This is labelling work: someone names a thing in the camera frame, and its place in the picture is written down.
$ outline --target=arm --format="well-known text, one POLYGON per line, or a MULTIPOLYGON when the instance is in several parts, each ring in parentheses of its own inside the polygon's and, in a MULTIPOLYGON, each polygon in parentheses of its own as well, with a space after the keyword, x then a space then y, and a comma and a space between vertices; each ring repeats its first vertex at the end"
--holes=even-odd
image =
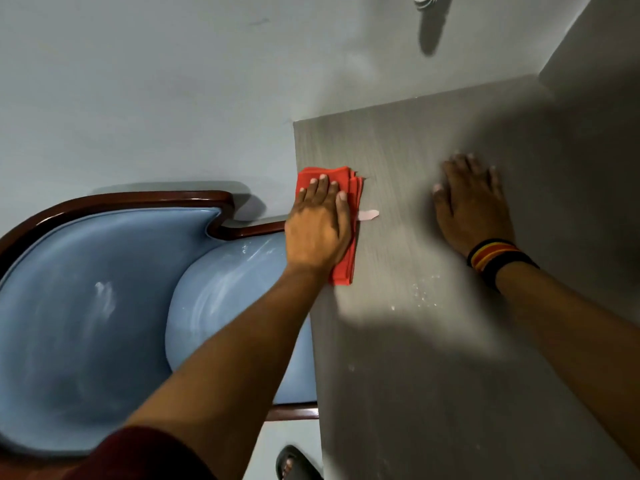
POLYGON ((218 480, 242 478, 298 332, 351 239, 344 192, 301 189, 285 226, 287 267, 258 301, 201 345, 128 419, 180 439, 218 480))
MULTIPOLYGON (((485 239, 513 242, 496 170, 457 155, 444 171, 450 190, 437 185, 434 202, 452 247, 466 257, 485 239)), ((558 375, 640 465, 640 328, 523 262, 501 268, 496 286, 558 375)))

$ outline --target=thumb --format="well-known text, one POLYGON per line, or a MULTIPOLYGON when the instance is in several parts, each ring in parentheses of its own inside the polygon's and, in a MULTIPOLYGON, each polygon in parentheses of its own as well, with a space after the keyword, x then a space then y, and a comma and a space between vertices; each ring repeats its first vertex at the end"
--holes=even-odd
POLYGON ((335 197, 335 210, 338 215, 338 240, 340 240, 340 258, 351 241, 351 211, 347 192, 338 192, 335 197))
POLYGON ((447 237, 448 233, 452 230, 454 220, 453 214, 451 213, 449 196, 441 184, 435 184, 433 186, 433 203, 436 207, 438 226, 440 226, 440 230, 444 236, 447 237))

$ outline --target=sleeve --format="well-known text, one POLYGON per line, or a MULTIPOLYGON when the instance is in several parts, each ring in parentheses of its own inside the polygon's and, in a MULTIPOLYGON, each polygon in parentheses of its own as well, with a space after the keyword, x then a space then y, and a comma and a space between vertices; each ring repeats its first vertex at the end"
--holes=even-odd
POLYGON ((109 435, 63 480, 215 480, 196 453, 168 433, 130 426, 109 435))

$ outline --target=bracelet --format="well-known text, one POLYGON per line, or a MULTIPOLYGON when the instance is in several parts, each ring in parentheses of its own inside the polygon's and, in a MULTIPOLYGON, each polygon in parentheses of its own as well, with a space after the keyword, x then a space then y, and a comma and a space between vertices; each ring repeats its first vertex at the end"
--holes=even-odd
POLYGON ((495 277, 504 266, 512 262, 525 262, 540 269, 532 259, 519 250, 511 241, 504 239, 487 239, 471 250, 467 257, 467 265, 480 274, 489 288, 498 291, 495 277))

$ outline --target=person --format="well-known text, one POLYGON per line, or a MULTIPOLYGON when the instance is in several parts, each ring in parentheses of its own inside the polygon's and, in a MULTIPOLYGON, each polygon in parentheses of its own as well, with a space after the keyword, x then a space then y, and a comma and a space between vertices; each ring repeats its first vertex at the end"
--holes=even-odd
MULTIPOLYGON (((470 261, 485 261, 481 273, 517 311, 514 320, 640 465, 640 329, 510 248, 515 233, 495 168, 456 155, 443 169, 448 185, 434 187, 433 201, 445 240, 463 257, 473 254, 470 261)), ((242 478, 300 327, 351 240, 345 193, 325 175, 312 180, 296 197, 285 235, 287 266, 276 284, 197 349, 68 480, 242 478)), ((278 477, 321 478, 299 453, 280 459, 278 477)))

